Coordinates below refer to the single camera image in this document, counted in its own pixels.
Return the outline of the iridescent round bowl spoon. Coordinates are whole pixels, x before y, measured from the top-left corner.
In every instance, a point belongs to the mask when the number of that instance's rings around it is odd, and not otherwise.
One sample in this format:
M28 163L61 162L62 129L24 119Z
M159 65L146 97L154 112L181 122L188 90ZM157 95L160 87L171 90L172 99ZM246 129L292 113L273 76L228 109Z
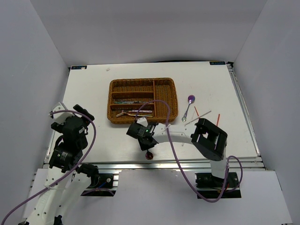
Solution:
M150 152L150 151L147 151L146 154L145 154L145 157L147 160L152 160L153 159L153 153Z

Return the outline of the pink handled fork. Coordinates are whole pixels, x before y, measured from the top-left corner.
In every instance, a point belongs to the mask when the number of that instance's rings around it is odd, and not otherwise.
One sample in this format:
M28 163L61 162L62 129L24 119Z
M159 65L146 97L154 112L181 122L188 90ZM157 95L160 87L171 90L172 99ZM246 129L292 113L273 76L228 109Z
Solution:
M122 113L152 113L152 110L122 110Z

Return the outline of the green handled table knife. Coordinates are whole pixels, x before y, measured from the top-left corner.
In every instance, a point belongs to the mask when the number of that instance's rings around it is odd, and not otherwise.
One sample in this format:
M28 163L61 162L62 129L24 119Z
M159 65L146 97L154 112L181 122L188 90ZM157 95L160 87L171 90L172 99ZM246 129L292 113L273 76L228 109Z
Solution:
M115 104L124 104L124 105L128 105L128 104L136 104L135 101L115 101Z

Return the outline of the purple iridescent spoon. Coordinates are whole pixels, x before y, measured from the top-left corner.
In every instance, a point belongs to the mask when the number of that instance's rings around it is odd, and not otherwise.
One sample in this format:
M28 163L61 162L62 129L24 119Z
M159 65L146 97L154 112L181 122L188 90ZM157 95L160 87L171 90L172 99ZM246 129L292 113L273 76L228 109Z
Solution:
M195 101L195 96L194 96L194 95L189 95L188 98L187 98L187 100L188 100L188 106L187 106L187 109L186 109L186 111L185 111L185 113L184 113L182 119L181 119L182 122L185 122L185 121L187 120L188 110L189 110L189 108L190 108L190 105L191 105L192 103L194 103L194 101Z

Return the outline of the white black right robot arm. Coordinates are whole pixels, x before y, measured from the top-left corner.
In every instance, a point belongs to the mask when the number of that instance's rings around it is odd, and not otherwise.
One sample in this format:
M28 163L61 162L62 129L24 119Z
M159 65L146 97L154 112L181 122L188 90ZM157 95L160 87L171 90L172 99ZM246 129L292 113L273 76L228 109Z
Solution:
M224 186L229 177L226 171L227 133L205 118L186 126L165 125L149 122L147 126L134 122L127 135L137 139L142 151L149 150L159 143L172 140L175 143L193 144L210 161L212 183Z

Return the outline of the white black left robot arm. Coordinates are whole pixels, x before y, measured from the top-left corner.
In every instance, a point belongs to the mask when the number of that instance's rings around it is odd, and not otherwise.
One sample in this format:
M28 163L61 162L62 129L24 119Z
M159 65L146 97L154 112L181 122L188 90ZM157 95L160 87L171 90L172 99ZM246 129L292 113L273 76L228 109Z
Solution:
M94 145L87 141L88 126L94 126L94 116L76 104L68 110L58 103L49 113L54 122L51 128L60 133L49 161L45 188L38 194L37 203L24 225L61 225L70 206L84 189L99 182L96 167L82 161Z

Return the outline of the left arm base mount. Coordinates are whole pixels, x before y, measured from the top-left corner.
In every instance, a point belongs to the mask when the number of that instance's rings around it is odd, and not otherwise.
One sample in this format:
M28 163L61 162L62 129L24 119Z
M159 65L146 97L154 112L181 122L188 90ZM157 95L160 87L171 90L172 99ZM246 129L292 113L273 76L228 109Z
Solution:
M114 196L119 181L118 173L99 173L92 180L91 185L84 190L82 196Z

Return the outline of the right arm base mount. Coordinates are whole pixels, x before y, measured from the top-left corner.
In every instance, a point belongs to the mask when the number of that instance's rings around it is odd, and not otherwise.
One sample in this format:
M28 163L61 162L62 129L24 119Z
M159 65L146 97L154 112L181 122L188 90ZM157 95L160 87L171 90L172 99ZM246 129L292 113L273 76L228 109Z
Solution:
M239 178L236 172L229 172L225 191L221 198L241 198L240 188L237 187L233 190L239 183ZM221 193L223 186L223 180L215 178L211 173L196 173L195 174L195 184L198 193L203 195L207 199L216 199Z

